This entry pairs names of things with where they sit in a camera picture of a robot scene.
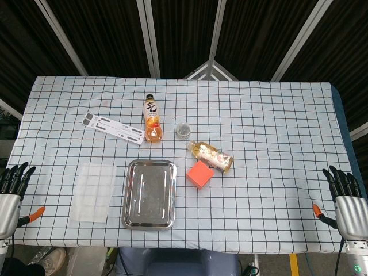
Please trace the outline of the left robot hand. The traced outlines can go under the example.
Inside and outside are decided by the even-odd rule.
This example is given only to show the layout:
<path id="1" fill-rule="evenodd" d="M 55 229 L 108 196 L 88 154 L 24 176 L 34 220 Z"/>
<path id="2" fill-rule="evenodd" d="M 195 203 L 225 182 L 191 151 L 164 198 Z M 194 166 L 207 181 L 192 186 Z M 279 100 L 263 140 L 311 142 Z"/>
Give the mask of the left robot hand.
<path id="1" fill-rule="evenodd" d="M 36 168 L 28 167 L 28 162 L 7 168 L 1 174 L 1 240 L 6 240 L 17 228 L 29 224 L 45 211 L 45 207 L 40 207 L 35 213 L 25 217 L 20 217 L 20 209 L 25 197 L 28 183 Z"/>

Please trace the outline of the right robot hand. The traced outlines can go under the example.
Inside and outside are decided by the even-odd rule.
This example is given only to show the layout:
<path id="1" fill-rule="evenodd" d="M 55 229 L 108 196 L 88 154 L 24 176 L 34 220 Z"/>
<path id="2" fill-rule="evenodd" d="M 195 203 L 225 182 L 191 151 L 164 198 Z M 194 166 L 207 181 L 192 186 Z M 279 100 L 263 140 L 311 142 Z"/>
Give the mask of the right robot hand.
<path id="1" fill-rule="evenodd" d="M 337 229 L 346 241 L 367 240 L 367 200 L 362 196 L 357 179 L 351 173 L 345 173 L 334 166 L 322 172 L 329 185 L 335 218 L 325 216 L 317 204 L 313 204 L 315 216 Z"/>

